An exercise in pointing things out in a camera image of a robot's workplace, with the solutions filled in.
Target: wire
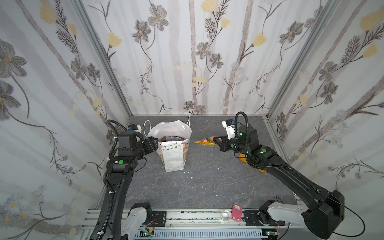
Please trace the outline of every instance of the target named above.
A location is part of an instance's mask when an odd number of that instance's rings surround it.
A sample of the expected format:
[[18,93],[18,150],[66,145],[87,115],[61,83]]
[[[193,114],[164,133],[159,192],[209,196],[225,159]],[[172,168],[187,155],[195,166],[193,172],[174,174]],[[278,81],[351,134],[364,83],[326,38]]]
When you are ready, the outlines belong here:
[[[278,196],[276,196],[276,201],[279,202],[279,200],[281,201],[282,204],[284,204],[283,201]],[[290,225],[290,223],[288,222],[287,230],[284,232],[284,234],[278,240],[282,239],[283,236],[285,236],[285,234],[288,232],[289,225]]]
[[147,164],[147,159],[145,157],[143,157],[142,159],[145,160],[144,165],[141,168],[139,168],[138,170],[136,170],[135,172],[138,172],[140,169],[144,168],[144,166]]
[[250,162],[249,160],[249,157],[248,156],[248,141],[249,141],[249,123],[248,123],[248,117],[247,115],[244,113],[244,112],[238,112],[235,116],[235,136],[237,136],[237,118],[239,115],[243,115],[244,116],[244,119],[245,119],[245,144],[244,144],[244,155],[245,155],[245,161],[248,163],[249,166],[253,167],[253,168],[256,168],[256,169],[263,169],[263,168],[269,168],[269,167],[282,167],[282,168],[286,168],[286,169],[292,169],[292,167],[290,166],[285,166],[285,165],[278,165],[278,164],[271,164],[271,165],[267,165],[267,166],[257,166],[257,165],[254,165],[253,163]]
[[364,222],[364,220],[363,220],[357,213],[355,213],[354,211],[352,211],[349,207],[346,207],[346,206],[344,206],[343,204],[339,203],[338,201],[333,200],[333,199],[330,198],[329,196],[324,195],[322,192],[317,191],[317,189],[316,189],[314,186],[312,186],[311,184],[309,184],[305,179],[304,179],[304,181],[305,181],[305,183],[307,183],[307,186],[312,187],[314,190],[316,190],[316,192],[320,193],[320,194],[323,195],[324,197],[326,197],[326,198],[328,198],[328,199],[334,201],[335,203],[339,204],[340,206],[343,206],[343,207],[345,207],[346,209],[348,209],[349,211],[351,211],[351,212],[352,212],[354,215],[356,215],[356,216],[361,220],[361,222],[362,222],[363,230],[361,231],[361,233],[359,233],[359,234],[357,234],[357,235],[344,235],[344,234],[340,234],[340,233],[337,233],[337,232],[333,232],[334,234],[337,234],[337,235],[340,235],[340,236],[343,236],[343,237],[358,237],[358,236],[361,236],[361,235],[365,232],[365,222]]
[[244,157],[240,157],[240,156],[236,157],[235,152],[233,152],[233,156],[234,156],[235,158],[238,158],[238,159],[244,158]]

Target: white wall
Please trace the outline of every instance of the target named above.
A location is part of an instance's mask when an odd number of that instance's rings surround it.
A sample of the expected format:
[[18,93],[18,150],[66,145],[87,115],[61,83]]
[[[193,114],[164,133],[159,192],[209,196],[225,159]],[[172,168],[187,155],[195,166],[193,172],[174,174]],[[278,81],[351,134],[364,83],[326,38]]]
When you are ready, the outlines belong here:
[[[342,1],[271,117],[293,166],[319,185],[338,189],[345,205],[363,218],[366,233],[356,239],[381,239],[384,232],[383,7],[381,1]],[[360,39],[356,52],[344,62],[354,37]],[[327,68],[330,61],[334,69]],[[329,70],[327,82],[321,75]],[[361,230],[360,220],[346,210],[336,232]]]
[[[83,0],[83,3],[108,55],[114,53],[110,57],[111,65],[133,113],[180,115],[238,111],[266,114],[309,36],[311,24],[305,23],[315,23],[314,12],[326,1]],[[162,10],[161,21],[167,25],[159,30],[147,24],[148,39],[141,39],[140,46],[140,41],[135,42],[132,35],[138,33],[137,20],[144,28],[145,22],[151,23],[156,15],[154,11],[151,13],[150,3]],[[211,11],[219,12],[220,4],[228,7],[218,24],[215,23],[219,26],[217,36],[211,40],[204,21],[215,20]],[[295,21],[291,37],[280,43],[281,35],[292,32],[288,28]],[[111,39],[109,42],[108,36],[117,38],[116,42]],[[223,63],[220,68],[212,67],[210,56],[200,59],[201,55],[197,55],[198,45],[206,42],[211,55],[220,54]],[[249,55],[241,59],[243,50],[247,50],[243,56]],[[193,106],[188,104],[190,108],[186,105],[188,101],[193,102]]]
[[[73,239],[103,188],[113,137],[106,119],[127,123],[73,6],[60,5],[68,31],[55,22],[55,1],[0,3],[2,238]],[[73,40],[74,53],[58,29]],[[84,80],[71,66],[75,58]]]

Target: white plastic bag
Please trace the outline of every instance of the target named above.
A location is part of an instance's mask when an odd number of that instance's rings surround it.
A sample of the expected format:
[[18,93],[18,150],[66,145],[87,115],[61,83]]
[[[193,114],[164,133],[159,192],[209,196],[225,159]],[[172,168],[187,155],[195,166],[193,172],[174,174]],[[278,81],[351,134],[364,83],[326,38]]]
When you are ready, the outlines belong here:
[[[152,136],[159,139],[157,154],[163,161],[166,172],[183,170],[187,160],[189,139],[192,134],[189,117],[187,124],[177,120],[174,122],[161,122],[153,128],[151,128],[151,121],[147,120],[143,125],[144,135],[146,122],[149,122],[150,128],[148,137]],[[160,142],[164,136],[178,136],[184,140]]]

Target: red phone case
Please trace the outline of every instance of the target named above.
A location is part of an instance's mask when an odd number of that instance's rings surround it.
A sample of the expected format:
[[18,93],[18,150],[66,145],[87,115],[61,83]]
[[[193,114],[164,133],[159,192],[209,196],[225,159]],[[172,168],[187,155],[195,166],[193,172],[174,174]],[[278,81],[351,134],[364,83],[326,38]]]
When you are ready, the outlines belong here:
[[242,213],[243,208],[239,205],[234,204],[232,208],[232,219],[236,222],[240,222]]

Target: yellow flower print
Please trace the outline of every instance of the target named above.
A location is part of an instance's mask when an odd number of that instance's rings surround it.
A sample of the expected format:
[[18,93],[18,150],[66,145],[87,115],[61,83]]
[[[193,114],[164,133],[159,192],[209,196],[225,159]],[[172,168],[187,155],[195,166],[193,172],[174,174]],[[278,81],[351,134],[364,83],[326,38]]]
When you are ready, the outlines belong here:
[[307,99],[308,99],[307,96],[305,96],[304,94],[301,94],[299,99],[295,100],[295,104],[298,105],[301,102],[303,107],[306,107],[307,106]]
[[202,9],[204,12],[212,13],[213,11],[216,10],[216,6],[217,6],[217,0],[205,0],[205,1],[201,4],[201,9]]
[[28,218],[28,214],[22,214],[21,219],[26,220]]
[[117,47],[121,44],[121,39],[118,38],[115,34],[109,33],[108,34],[108,43],[112,47]]
[[72,105],[72,109],[75,110],[75,111],[78,111],[79,110],[79,105],[73,104]]
[[364,31],[369,31],[373,28],[375,28],[380,22],[381,19],[384,17],[384,8],[380,9],[377,12],[372,12],[360,20],[360,27]]
[[253,41],[252,45],[255,47],[258,47],[266,43],[266,41],[267,41],[267,38],[265,37],[264,33],[259,33],[256,36],[255,40]]
[[226,27],[228,27],[228,25],[229,25],[229,20],[226,18],[223,18],[221,20],[221,28],[226,28]]
[[198,82],[198,83],[205,83],[205,78],[203,77],[194,77],[193,80],[195,80],[195,82]]
[[367,48],[364,53],[362,54],[362,56],[364,58],[370,58],[370,57],[373,57],[377,54],[378,50],[377,50],[377,47],[376,47],[376,43],[372,43],[369,48]]
[[76,25],[73,23],[68,23],[68,28],[70,29],[71,33],[76,36],[77,34]]
[[41,1],[40,18],[48,24],[53,24],[56,22],[56,14],[54,10],[52,9],[51,5],[44,0]]
[[99,106],[102,102],[103,102],[103,99],[102,99],[102,98],[95,98],[95,100],[93,101],[93,107],[96,108],[96,107]]
[[74,117],[75,111],[71,109],[68,111],[68,114],[71,115],[72,117]]

